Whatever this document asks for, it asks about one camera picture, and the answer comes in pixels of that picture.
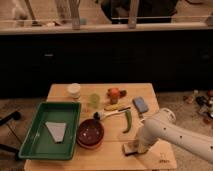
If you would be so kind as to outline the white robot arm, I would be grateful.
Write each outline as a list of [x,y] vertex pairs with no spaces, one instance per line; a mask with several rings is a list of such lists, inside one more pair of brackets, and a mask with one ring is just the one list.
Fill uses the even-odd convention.
[[213,137],[195,133],[175,125],[176,116],[161,108],[143,121],[134,140],[123,144],[126,156],[145,154],[159,139],[172,143],[213,164]]

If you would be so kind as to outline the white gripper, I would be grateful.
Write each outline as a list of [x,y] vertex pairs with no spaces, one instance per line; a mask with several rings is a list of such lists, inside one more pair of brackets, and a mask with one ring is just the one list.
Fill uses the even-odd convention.
[[158,136],[152,126],[144,125],[138,129],[135,139],[127,143],[128,151],[144,154],[158,141]]

